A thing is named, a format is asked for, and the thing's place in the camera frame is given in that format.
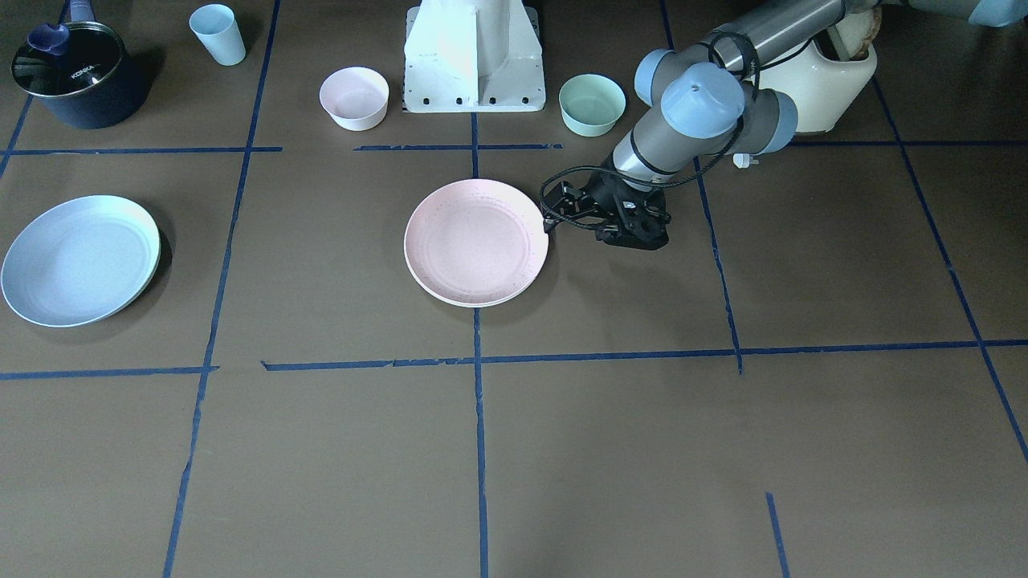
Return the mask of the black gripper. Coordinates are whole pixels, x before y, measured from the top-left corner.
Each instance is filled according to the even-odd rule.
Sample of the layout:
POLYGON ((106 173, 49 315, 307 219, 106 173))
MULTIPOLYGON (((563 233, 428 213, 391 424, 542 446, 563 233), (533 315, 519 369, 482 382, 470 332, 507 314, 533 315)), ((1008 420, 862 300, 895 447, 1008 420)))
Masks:
POLYGON ((590 198, 601 210, 596 240, 642 251, 668 244, 666 226, 671 216, 660 189, 629 183, 611 171, 596 171, 590 177, 590 198))

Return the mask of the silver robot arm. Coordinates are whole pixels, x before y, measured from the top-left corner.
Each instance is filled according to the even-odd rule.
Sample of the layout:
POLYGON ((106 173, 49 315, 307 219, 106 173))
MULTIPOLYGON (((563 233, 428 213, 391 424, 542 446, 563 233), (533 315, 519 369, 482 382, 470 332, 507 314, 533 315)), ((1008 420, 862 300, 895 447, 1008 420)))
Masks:
POLYGON ((767 1, 636 70, 647 113, 577 198, 614 246, 666 245, 664 188, 698 155, 775 153, 829 132, 876 70, 877 1, 767 1))

